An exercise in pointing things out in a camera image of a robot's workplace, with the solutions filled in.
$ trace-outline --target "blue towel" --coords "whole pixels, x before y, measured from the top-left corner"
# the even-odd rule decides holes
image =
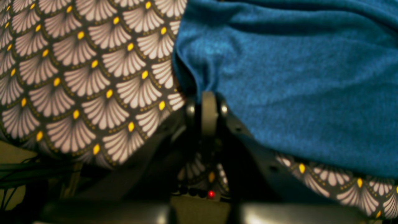
[[[173,67],[266,147],[398,178],[397,30],[395,0],[189,0]]]

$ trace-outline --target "red led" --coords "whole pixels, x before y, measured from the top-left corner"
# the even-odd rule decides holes
[[[208,196],[209,198],[213,199],[214,196],[216,196],[216,193],[215,193],[214,191],[209,191],[209,192],[207,193],[207,196]]]

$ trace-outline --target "teal cloth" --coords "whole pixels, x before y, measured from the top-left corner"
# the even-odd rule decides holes
[[[189,0],[173,67],[266,147],[398,178],[397,30],[391,0]]]

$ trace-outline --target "patterned fabric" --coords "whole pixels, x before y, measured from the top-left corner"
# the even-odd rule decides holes
[[[186,0],[0,0],[0,139],[112,169],[184,104],[171,52]],[[394,180],[278,160],[309,188],[373,218],[398,216]],[[199,154],[181,183],[228,194]]]

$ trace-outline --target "wire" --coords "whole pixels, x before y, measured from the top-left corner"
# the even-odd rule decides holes
[[[38,158],[40,158],[39,155],[34,156],[34,157],[32,157],[32,158],[24,159],[21,163],[26,163],[26,162],[31,163],[31,162],[33,162],[33,161],[36,161]]]
[[[11,201],[11,198],[12,198],[12,196],[14,195],[14,193],[15,193],[16,191],[17,191],[17,187],[15,187],[14,190],[12,190],[10,196],[9,196],[8,199],[7,199],[6,204],[4,205],[4,209],[3,209],[3,210],[6,210],[6,209],[7,209],[8,203]]]
[[[18,172],[18,171],[24,171],[24,170],[35,170],[35,169],[43,169],[43,167],[45,168],[51,168],[51,167],[61,167],[61,166],[69,166],[72,164],[75,164],[72,161],[59,161],[57,163],[36,163],[36,165],[33,165],[33,163],[36,162],[32,162],[32,166],[28,166],[28,167],[24,167],[24,168],[14,168],[14,169],[0,169],[0,171],[12,171],[12,172]]]
[[[1,201],[1,206],[0,206],[0,210],[1,210],[1,211],[5,210],[5,208],[4,208],[4,202],[6,201],[7,191],[8,191],[8,188],[4,189],[3,199],[2,199],[2,201]]]
[[[80,172],[80,170],[67,170],[67,171],[60,171],[60,172],[55,172],[55,173],[51,173],[51,174],[47,174],[47,175],[38,175],[35,177],[28,177],[28,178],[18,178],[18,179],[11,179],[11,180],[4,180],[5,178],[0,179],[0,181],[2,182],[12,182],[12,181],[22,181],[22,180],[36,180],[36,179],[41,179],[41,178],[45,178],[45,177],[55,177],[55,176],[59,176],[59,175],[65,175],[65,174],[71,174],[71,173],[78,173]]]
[[[29,170],[29,171],[45,170],[45,169],[51,169],[51,167],[60,167],[60,166],[59,165],[58,166],[54,165],[54,166],[47,166],[47,167],[28,167],[28,168],[24,168],[24,169],[13,170],[9,174],[7,174],[6,176],[0,178],[0,181],[5,180],[6,178],[9,178],[10,176],[12,176],[12,175],[14,175],[14,174],[16,174],[18,172],[23,172],[24,170]]]

